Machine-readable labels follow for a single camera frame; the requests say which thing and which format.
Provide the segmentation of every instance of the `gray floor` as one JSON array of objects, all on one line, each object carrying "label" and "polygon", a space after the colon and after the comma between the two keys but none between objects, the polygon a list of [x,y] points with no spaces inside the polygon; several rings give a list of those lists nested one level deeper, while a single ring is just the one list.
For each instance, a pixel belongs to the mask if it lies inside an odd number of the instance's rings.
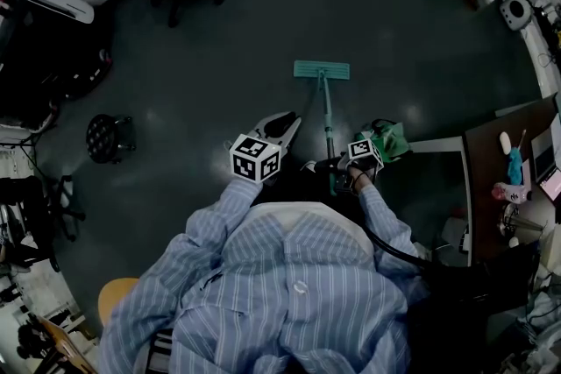
[{"label": "gray floor", "polygon": [[[295,155],[324,158],[316,84],[292,77],[294,60],[351,63],[351,80],[332,83],[338,150],[374,118],[403,121],[409,140],[435,138],[539,97],[520,35],[492,5],[474,13],[464,0],[226,0],[219,8],[202,0],[174,30],[168,6],[117,7],[109,76],[65,104],[38,147],[44,171],[74,175],[88,215],[78,240],[57,242],[57,251],[94,325],[101,287],[141,274],[187,217],[217,198],[228,180],[224,140],[295,110],[304,117]],[[138,150],[119,166],[95,165],[86,153],[86,127],[98,113],[134,117]],[[390,205],[424,240],[427,222],[440,226],[462,205],[461,166],[458,177],[435,164],[395,165],[380,176]]]}]

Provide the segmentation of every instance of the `hand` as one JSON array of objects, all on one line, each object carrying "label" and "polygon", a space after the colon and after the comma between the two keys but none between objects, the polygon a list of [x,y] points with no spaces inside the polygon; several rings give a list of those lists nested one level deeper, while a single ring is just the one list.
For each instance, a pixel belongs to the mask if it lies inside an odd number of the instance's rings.
[{"label": "hand", "polygon": [[349,166],[349,174],[354,179],[354,189],[357,194],[360,194],[360,191],[364,187],[372,185],[368,172],[363,172],[357,167]]}]

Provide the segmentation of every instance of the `mop head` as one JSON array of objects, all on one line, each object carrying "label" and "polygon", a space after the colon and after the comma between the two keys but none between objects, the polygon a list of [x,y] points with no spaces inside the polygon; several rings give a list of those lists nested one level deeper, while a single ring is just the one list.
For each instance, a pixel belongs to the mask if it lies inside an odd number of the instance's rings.
[{"label": "mop head", "polygon": [[349,80],[351,65],[342,62],[295,61],[296,78],[324,77],[330,80]]}]

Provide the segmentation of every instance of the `bottle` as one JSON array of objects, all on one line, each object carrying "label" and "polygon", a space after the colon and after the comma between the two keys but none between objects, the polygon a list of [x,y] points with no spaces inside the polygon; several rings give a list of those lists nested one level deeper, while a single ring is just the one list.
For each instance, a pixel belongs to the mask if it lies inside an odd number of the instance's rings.
[{"label": "bottle", "polygon": [[532,199],[532,193],[525,186],[511,186],[504,182],[497,182],[493,186],[491,195],[495,200],[506,200],[514,204],[522,204]]}]

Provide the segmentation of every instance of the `mop handle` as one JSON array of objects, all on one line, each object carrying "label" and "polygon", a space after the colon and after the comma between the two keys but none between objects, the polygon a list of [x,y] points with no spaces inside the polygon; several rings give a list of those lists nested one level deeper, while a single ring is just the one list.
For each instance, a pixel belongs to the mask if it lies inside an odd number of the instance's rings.
[{"label": "mop handle", "polygon": [[[325,78],[325,72],[319,71],[319,76],[323,80],[323,119],[325,121],[325,141],[327,142],[327,158],[335,158],[335,146],[333,145],[333,126],[331,124],[331,98],[330,85]],[[335,192],[335,183],[337,177],[334,173],[330,173],[330,194],[337,196]]]},{"label": "mop handle", "polygon": [[335,158],[335,146],[333,145],[333,126],[331,123],[331,99],[330,86],[325,78],[325,73],[320,71],[323,80],[323,118],[325,122],[325,140],[327,141],[327,158]]}]

